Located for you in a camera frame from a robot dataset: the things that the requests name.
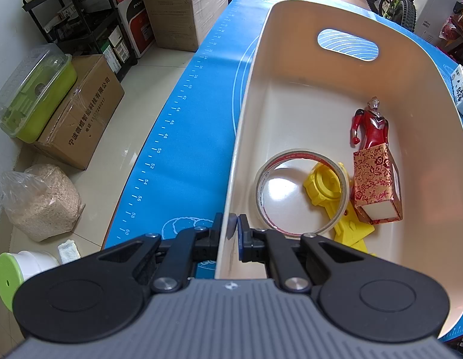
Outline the red white appliance box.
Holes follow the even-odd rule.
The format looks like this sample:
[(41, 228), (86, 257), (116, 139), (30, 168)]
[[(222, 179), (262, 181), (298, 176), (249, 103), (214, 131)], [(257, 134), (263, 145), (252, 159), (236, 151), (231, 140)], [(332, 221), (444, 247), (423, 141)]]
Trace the red white appliance box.
[(154, 43), (154, 34), (143, 0), (115, 0), (123, 26), (137, 58)]

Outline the red superhero action figure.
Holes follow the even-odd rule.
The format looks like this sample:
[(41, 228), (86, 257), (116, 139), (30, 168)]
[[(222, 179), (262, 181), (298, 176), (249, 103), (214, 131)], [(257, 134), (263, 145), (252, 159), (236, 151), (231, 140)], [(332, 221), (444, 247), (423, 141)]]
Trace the red superhero action figure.
[(388, 120), (379, 111), (379, 99), (374, 96), (364, 109), (357, 109), (350, 129), (350, 144), (359, 149), (369, 149), (388, 144)]

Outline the yellow plastic toy key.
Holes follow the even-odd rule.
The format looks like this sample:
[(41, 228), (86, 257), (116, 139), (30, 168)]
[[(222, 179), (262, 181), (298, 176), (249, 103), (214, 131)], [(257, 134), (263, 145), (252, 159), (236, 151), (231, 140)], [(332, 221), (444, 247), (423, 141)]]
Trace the yellow plastic toy key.
[[(324, 208), (332, 219), (339, 210), (341, 199), (340, 180), (335, 172), (317, 163), (305, 180), (304, 188), (312, 205)], [(334, 231), (336, 242), (368, 254), (365, 238), (374, 232), (374, 226), (360, 221), (350, 199)]]

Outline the green plastic lidded container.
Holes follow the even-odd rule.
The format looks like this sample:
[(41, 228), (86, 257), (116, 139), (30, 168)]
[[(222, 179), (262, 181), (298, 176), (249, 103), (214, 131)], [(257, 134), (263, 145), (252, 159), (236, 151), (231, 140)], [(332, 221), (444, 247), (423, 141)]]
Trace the green plastic lidded container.
[(11, 138), (34, 143), (73, 87), (72, 55), (54, 43), (33, 49), (0, 90), (0, 127)]

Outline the large stacked cardboard box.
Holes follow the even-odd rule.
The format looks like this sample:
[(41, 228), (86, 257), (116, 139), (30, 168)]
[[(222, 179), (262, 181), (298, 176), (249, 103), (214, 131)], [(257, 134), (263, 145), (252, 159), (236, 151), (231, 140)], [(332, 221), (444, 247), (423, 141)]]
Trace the large stacked cardboard box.
[(144, 0), (157, 45), (195, 52), (228, 0)]

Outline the bag of wood shavings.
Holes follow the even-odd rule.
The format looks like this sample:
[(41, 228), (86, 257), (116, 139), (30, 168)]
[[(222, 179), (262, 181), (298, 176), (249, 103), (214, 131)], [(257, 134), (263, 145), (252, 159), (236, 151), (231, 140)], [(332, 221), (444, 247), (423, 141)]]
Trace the bag of wood shavings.
[(84, 209), (75, 185), (57, 165), (6, 171), (1, 188), (9, 221), (36, 242), (73, 231)]

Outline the clear adhesive tape roll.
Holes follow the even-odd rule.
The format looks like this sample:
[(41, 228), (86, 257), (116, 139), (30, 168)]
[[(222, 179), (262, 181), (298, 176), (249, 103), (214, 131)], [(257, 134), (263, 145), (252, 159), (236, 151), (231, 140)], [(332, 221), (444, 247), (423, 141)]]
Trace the clear adhesive tape roll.
[(312, 231), (310, 234), (311, 236), (321, 235), (322, 233), (326, 233), (333, 229), (340, 221), (340, 219), (344, 216), (344, 213), (347, 209), (349, 196), (350, 196), (350, 185), (349, 185), (349, 178), (346, 172), (342, 169), (342, 167), (334, 162), (334, 160), (330, 159), (327, 156), (324, 156), (320, 153), (313, 152), (307, 149), (290, 149), (283, 152), (280, 152), (274, 155), (272, 158), (269, 158), (258, 173), (256, 178), (256, 188), (255, 188), (255, 203), (257, 205), (259, 216), (261, 217), (262, 221), (267, 224), (271, 229), (275, 229), (281, 232), (283, 235), (289, 238), (299, 238), (301, 237), (300, 233), (293, 233), (289, 231), (285, 231), (278, 227), (267, 213), (264, 203), (263, 191), (265, 189), (265, 185), (268, 182), (270, 174), (277, 169), (283, 163), (286, 163), (290, 160), (314, 160), (317, 161), (329, 169), (333, 171), (333, 173), (338, 177), (340, 181), (341, 187), (341, 195), (340, 195), (340, 205), (336, 210), (335, 215), (330, 219), (330, 221), (315, 231)]

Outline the magenta floral gift box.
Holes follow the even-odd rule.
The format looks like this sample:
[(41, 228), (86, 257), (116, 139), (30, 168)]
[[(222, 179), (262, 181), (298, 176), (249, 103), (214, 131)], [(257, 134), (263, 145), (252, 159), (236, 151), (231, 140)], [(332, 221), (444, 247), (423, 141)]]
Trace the magenta floral gift box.
[(403, 219), (400, 175), (387, 144), (353, 153), (352, 203), (369, 224)]

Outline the green white round stool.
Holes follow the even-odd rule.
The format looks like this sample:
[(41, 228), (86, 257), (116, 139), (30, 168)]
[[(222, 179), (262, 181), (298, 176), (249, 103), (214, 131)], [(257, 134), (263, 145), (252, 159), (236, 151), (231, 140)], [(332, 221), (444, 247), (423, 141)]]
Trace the green white round stool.
[(47, 252), (22, 250), (17, 254), (0, 255), (0, 297), (12, 311), (13, 297), (24, 281), (59, 265), (58, 260)]

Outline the brown cardboard box on floor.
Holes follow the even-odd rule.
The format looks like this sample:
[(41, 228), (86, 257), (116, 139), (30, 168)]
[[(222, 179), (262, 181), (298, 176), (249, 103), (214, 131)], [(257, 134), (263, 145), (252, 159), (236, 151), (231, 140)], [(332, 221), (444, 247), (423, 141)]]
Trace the brown cardboard box on floor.
[(79, 170), (89, 166), (124, 91), (102, 55), (75, 57), (74, 86), (33, 146)]

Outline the black metal shelf rack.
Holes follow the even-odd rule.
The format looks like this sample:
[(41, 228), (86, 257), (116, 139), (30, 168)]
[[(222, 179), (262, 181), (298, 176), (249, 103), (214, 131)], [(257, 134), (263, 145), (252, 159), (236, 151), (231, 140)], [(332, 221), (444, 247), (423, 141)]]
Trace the black metal shelf rack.
[(46, 42), (73, 56), (104, 56), (118, 80), (137, 64), (116, 0), (24, 0), (22, 8)]

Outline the white tissue pack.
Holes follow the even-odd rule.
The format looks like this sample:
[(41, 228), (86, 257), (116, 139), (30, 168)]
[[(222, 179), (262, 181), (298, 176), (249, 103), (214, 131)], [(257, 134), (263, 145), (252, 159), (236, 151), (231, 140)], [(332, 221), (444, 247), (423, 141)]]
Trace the white tissue pack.
[(456, 108), (463, 116), (463, 66), (459, 65), (454, 70), (451, 80)]

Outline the blue silicone table mat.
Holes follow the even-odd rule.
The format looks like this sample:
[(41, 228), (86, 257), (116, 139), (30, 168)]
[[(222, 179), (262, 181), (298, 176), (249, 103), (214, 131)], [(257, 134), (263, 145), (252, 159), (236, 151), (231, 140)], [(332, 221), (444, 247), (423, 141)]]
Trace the blue silicone table mat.
[[(219, 17), (134, 156), (107, 247), (146, 232), (173, 238), (180, 230), (209, 223), (218, 212), (225, 214), (237, 127), (255, 51), (271, 8), (283, 1), (291, 0), (232, 0)], [(345, 2), (292, 1), (338, 7), (409, 33)], [(443, 340), (463, 336), (463, 315), (440, 336)]]

